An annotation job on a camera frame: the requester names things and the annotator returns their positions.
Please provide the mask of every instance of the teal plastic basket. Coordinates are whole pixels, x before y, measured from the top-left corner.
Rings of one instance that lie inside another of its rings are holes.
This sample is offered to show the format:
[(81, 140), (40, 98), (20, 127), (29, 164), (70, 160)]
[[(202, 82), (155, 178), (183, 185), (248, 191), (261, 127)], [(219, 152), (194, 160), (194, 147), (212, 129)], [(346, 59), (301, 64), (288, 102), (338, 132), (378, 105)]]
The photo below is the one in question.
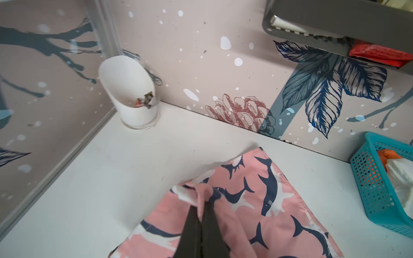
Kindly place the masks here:
[(365, 138), (350, 164), (367, 217), (379, 226), (413, 239), (413, 220), (404, 212), (377, 154), (377, 150), (392, 149), (413, 161), (413, 146), (372, 132), (367, 132)]

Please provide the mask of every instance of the pink shark-print fabric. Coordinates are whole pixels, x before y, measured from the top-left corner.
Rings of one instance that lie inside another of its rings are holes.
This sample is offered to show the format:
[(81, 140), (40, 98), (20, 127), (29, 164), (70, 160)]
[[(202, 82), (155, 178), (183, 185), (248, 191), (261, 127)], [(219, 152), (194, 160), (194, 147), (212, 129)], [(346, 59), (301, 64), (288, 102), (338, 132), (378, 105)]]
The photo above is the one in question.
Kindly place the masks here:
[(173, 257), (190, 206), (213, 203), (231, 258), (340, 258), (281, 170), (255, 149), (168, 191), (110, 258)]

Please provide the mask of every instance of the blue leaf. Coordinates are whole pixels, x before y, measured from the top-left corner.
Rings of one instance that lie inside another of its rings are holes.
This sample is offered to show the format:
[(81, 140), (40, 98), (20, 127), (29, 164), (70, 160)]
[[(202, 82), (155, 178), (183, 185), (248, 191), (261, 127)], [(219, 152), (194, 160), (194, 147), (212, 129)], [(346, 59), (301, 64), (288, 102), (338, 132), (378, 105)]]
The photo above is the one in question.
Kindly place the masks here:
[(337, 72), (348, 95), (380, 101), (380, 92), (387, 78), (385, 68), (344, 58)]
[(0, 167), (6, 165), (9, 162), (12, 162), (15, 159), (19, 159), (23, 156), (30, 154), (18, 151), (9, 151), (0, 147)]
[(282, 91), (282, 111), (308, 99), (320, 78), (329, 69), (328, 57), (315, 62), (299, 64)]
[(324, 50), (308, 47), (292, 41), (274, 42), (283, 57), (297, 63), (314, 62), (329, 55), (329, 53)]
[(309, 122), (327, 138), (328, 132), (340, 115), (342, 86), (335, 70), (328, 71), (306, 101)]

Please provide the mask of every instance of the white plastic holder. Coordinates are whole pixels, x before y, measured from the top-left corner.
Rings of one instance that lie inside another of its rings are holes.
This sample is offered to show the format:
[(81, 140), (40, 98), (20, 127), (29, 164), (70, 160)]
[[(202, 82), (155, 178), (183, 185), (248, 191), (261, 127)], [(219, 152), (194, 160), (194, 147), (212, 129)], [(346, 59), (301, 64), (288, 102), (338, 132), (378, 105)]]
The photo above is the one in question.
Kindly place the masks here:
[[(99, 78), (122, 122), (133, 129), (152, 127), (158, 119), (155, 85), (145, 68), (135, 59), (115, 56), (103, 61), (99, 67)], [(151, 108), (133, 107), (137, 98), (152, 92)]]

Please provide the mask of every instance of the white countertop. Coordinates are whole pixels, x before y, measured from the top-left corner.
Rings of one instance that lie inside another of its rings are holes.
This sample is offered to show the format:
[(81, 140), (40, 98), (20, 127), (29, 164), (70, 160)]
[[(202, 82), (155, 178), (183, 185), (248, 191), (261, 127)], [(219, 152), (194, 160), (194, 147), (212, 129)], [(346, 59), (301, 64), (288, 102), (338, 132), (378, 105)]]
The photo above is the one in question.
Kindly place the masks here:
[(366, 217), (350, 164), (165, 103), (145, 131), (115, 114), (0, 242), (0, 257), (106, 257), (173, 184), (259, 146), (346, 258), (411, 257), (413, 240)]

